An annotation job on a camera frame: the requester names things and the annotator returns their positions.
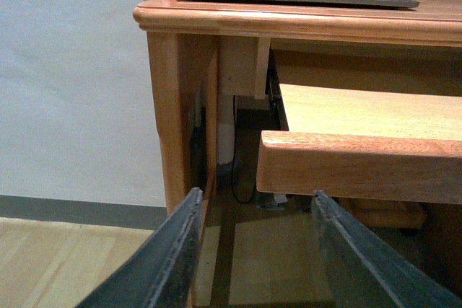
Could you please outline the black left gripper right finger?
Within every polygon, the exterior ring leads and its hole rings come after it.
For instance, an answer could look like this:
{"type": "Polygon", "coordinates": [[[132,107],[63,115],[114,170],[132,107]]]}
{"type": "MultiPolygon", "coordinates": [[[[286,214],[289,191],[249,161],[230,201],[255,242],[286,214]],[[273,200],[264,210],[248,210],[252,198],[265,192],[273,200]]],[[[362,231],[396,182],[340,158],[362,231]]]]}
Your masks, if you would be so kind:
{"type": "Polygon", "coordinates": [[[461,299],[408,262],[322,190],[311,205],[337,307],[460,307],[461,299]]]}

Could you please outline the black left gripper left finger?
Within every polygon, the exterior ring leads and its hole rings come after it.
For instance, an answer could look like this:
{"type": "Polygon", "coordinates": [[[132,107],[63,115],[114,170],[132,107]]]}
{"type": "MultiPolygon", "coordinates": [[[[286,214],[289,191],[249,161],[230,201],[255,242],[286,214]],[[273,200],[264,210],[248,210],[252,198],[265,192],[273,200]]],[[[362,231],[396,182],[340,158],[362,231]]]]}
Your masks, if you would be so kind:
{"type": "Polygon", "coordinates": [[[203,220],[203,192],[190,190],[156,232],[78,307],[186,307],[203,220]]]}

